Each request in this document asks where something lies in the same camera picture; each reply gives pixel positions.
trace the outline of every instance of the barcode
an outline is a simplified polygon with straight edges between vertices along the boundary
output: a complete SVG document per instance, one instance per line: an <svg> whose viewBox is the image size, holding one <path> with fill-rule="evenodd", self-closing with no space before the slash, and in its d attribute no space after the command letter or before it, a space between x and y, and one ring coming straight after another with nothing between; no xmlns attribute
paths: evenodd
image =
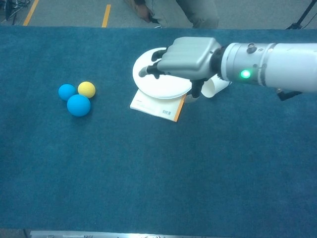
<svg viewBox="0 0 317 238"><path fill-rule="evenodd" d="M170 115L171 114L171 112L166 111L166 110L163 110L163 113L166 114L166 115Z"/></svg>

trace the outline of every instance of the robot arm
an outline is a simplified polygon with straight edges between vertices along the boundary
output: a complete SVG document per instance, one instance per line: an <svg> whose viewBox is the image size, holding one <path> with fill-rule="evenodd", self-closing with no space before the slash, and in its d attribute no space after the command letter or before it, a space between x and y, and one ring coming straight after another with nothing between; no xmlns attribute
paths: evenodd
<svg viewBox="0 0 317 238"><path fill-rule="evenodd" d="M154 53L161 59L143 68L139 75L168 74L192 82L192 95L199 97L205 81L218 74L225 81L259 86L317 92L317 44L241 44L222 47L214 38L182 37L165 51Z"/></svg>

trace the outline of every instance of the green led light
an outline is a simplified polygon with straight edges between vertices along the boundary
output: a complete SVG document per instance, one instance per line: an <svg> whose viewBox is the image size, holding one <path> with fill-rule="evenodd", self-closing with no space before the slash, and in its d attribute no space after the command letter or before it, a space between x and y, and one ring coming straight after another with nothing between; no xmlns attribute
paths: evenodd
<svg viewBox="0 0 317 238"><path fill-rule="evenodd" d="M248 70L244 70L240 73L241 77L245 78L245 79L248 79L251 77L251 72L248 71Z"/></svg>

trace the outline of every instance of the foam ball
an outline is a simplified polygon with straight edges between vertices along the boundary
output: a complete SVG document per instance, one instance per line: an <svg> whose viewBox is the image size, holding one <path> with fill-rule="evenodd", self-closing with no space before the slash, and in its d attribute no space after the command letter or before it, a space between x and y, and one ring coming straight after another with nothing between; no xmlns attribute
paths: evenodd
<svg viewBox="0 0 317 238"><path fill-rule="evenodd" d="M87 97L76 94L71 96L67 101L68 111L76 117L82 117L90 111L90 101Z"/></svg>
<svg viewBox="0 0 317 238"><path fill-rule="evenodd" d="M96 88L91 82L82 82L78 86L78 93L87 98L92 98L96 93Z"/></svg>
<svg viewBox="0 0 317 238"><path fill-rule="evenodd" d="M58 95L62 100L67 101L71 96L75 95L76 88L71 84L63 84L58 89Z"/></svg>

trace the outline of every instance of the small blue ball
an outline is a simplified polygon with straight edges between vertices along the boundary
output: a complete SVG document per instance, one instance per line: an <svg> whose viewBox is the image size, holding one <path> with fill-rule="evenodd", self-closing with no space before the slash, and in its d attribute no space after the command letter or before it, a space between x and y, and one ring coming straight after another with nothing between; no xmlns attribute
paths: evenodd
<svg viewBox="0 0 317 238"><path fill-rule="evenodd" d="M71 96L75 95L76 88L70 84L63 84L58 89L58 95L62 100L67 101Z"/></svg>

